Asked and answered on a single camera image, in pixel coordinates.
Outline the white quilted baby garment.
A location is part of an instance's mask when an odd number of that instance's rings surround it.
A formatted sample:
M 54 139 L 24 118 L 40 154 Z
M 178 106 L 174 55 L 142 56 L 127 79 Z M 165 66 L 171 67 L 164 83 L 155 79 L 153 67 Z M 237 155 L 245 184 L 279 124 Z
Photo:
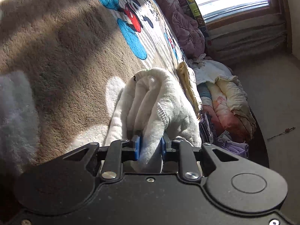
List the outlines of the white quilted baby garment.
M 140 157 L 130 163 L 136 172 L 161 172 L 159 142 L 164 134 L 201 147 L 194 109 L 178 81 L 165 69 L 141 70 L 128 81 L 116 104 L 105 144 L 131 139 L 138 131 L 142 132 Z

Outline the pile of mixed clothes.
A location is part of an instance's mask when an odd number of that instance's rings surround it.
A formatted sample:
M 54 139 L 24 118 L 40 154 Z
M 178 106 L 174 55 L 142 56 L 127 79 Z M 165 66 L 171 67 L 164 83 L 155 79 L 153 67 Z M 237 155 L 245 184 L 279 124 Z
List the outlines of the pile of mixed clothes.
M 234 142 L 229 132 L 226 130 L 215 139 L 214 144 L 222 149 L 234 153 L 235 155 L 246 159 L 249 158 L 249 145 L 247 143 Z

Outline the navy striped garment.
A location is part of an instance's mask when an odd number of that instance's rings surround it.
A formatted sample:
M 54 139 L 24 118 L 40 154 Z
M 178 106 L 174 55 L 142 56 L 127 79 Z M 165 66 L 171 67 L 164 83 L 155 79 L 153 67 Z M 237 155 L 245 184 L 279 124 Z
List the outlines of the navy striped garment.
M 214 144 L 217 138 L 217 133 L 214 128 L 214 124 L 211 121 L 211 115 L 207 112 L 201 114 L 199 132 L 203 143 Z

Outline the folded cream quilted cloth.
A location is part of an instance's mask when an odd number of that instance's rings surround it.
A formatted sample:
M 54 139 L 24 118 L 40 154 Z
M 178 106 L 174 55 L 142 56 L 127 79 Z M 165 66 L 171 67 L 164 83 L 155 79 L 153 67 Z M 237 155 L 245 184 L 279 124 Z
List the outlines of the folded cream quilted cloth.
M 181 81 L 184 92 L 191 103 L 198 120 L 201 118 L 202 100 L 197 90 L 195 73 L 184 61 L 177 66 L 177 75 Z

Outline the white crumpled sheet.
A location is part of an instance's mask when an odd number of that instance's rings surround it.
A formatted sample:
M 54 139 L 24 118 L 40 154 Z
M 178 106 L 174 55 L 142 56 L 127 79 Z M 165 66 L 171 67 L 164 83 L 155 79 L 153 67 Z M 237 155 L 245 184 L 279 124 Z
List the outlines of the white crumpled sheet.
M 196 59 L 188 59 L 188 66 L 193 69 L 196 85 L 202 83 L 216 83 L 219 79 L 228 82 L 235 82 L 237 76 L 233 75 L 230 69 L 224 64 L 211 60 L 205 53 Z

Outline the purple crumpled quilt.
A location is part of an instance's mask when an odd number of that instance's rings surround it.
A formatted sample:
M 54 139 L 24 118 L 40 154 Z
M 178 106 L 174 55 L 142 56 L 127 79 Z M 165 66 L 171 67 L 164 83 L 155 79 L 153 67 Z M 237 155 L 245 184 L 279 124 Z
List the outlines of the purple crumpled quilt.
M 155 0 L 168 20 L 178 43 L 188 59 L 205 51 L 205 39 L 195 19 L 184 13 L 179 0 Z

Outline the curtain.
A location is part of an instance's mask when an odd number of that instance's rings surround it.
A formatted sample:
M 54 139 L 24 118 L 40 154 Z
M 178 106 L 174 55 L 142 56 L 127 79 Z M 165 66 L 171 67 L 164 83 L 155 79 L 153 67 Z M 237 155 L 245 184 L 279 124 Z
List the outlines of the curtain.
M 209 35 L 208 56 L 229 66 L 283 48 L 287 28 L 280 14 L 267 14 L 224 25 L 211 30 Z

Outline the Mickey Mouse fleece blanket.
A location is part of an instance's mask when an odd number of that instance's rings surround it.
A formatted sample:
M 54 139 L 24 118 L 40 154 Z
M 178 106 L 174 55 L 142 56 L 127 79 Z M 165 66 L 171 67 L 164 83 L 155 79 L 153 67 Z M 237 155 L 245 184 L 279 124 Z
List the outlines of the Mickey Mouse fleece blanket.
M 1 173 L 104 143 L 128 80 L 184 60 L 155 0 L 1 0 Z

